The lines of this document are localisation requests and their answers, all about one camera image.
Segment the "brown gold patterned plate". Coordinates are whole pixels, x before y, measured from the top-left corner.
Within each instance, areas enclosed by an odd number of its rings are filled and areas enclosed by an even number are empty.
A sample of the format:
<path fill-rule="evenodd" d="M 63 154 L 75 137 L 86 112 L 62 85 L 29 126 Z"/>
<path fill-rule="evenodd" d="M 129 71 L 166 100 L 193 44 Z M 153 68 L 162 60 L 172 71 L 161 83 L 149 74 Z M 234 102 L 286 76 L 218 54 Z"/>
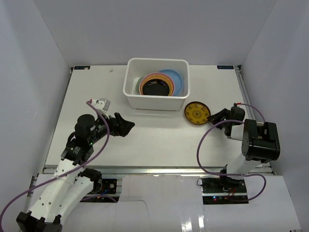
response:
<path fill-rule="evenodd" d="M 192 101 L 184 108 L 186 119 L 194 125 L 203 125 L 208 122 L 211 111 L 207 105 L 199 101 Z"/>

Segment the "teal rectangular divided plate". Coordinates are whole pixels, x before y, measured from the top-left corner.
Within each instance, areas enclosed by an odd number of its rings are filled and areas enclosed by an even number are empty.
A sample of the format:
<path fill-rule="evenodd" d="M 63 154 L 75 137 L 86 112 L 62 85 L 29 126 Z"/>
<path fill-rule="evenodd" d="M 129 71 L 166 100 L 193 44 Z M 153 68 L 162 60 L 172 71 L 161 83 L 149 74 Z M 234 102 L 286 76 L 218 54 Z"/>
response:
<path fill-rule="evenodd" d="M 136 78 L 133 83 L 133 92 L 134 94 L 140 95 L 140 83 L 143 80 L 143 76 Z"/>

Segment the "black round plate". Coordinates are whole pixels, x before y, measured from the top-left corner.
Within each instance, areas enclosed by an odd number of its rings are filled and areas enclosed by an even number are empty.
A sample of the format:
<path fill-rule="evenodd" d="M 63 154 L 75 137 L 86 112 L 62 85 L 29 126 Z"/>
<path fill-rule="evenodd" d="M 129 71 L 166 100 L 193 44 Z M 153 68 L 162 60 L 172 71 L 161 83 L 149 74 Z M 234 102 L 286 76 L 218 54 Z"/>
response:
<path fill-rule="evenodd" d="M 160 79 L 147 81 L 142 87 L 142 94 L 149 96 L 168 96 L 170 88 L 167 82 Z"/>

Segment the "blue round plate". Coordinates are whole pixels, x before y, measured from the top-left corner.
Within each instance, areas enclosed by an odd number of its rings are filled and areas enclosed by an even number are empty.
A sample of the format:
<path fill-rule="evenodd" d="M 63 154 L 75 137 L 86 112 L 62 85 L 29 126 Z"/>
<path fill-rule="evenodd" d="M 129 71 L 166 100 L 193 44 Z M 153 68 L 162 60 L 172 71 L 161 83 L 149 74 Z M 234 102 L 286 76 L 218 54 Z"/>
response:
<path fill-rule="evenodd" d="M 163 73 L 168 75 L 174 82 L 174 93 L 173 96 L 179 96 L 183 90 L 183 78 L 182 76 L 175 70 L 164 69 L 160 70 L 159 73 Z"/>

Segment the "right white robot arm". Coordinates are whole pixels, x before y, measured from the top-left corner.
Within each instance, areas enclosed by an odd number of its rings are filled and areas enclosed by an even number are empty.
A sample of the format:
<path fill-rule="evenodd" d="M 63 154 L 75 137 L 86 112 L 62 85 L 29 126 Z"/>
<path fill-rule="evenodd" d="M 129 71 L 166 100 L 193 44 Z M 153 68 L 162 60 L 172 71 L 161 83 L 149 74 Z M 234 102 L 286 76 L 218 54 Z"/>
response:
<path fill-rule="evenodd" d="M 259 123 L 245 118 L 245 110 L 236 104 L 230 110 L 223 109 L 209 116 L 208 121 L 224 129 L 224 134 L 241 141 L 241 153 L 221 171 L 221 176 L 212 181 L 204 181 L 207 187 L 219 188 L 228 193 L 244 184 L 244 176 L 263 163 L 277 160 L 281 147 L 276 123 Z"/>

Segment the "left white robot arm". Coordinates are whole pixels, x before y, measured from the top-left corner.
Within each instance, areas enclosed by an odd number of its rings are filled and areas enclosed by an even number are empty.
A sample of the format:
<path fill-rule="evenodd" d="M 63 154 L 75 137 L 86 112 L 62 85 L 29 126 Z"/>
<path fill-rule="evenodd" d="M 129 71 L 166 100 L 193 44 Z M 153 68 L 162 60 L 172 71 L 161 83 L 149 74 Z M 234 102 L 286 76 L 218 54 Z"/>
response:
<path fill-rule="evenodd" d="M 77 119 L 74 132 L 54 173 L 40 198 L 26 213 L 19 213 L 16 222 L 23 232 L 60 232 L 62 223 L 77 203 L 90 192 L 102 187 L 101 172 L 85 168 L 94 152 L 93 145 L 106 135 L 125 137 L 135 123 L 124 120 L 119 113 L 114 117 L 90 114 Z"/>

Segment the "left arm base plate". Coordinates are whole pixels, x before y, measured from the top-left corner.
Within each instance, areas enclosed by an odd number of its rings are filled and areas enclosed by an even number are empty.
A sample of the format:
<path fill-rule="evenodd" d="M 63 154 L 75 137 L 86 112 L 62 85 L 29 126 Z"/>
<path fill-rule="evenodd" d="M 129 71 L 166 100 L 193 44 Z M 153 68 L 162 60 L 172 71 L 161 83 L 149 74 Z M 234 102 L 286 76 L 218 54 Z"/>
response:
<path fill-rule="evenodd" d="M 79 173 L 80 177 L 88 178 L 92 184 L 93 189 L 88 193 L 88 196 L 82 198 L 84 203 L 117 203 L 119 197 L 114 197 L 117 190 L 117 179 L 104 179 L 102 173 L 86 168 Z"/>

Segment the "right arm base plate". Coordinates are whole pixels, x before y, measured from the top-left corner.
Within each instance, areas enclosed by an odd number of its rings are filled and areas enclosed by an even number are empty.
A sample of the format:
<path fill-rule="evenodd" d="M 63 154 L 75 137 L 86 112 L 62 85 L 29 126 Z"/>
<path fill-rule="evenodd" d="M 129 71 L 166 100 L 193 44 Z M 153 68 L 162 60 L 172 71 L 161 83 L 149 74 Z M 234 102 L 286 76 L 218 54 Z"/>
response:
<path fill-rule="evenodd" d="M 219 178 L 200 177 L 204 205 L 248 204 L 247 188 L 244 180 L 223 183 Z"/>

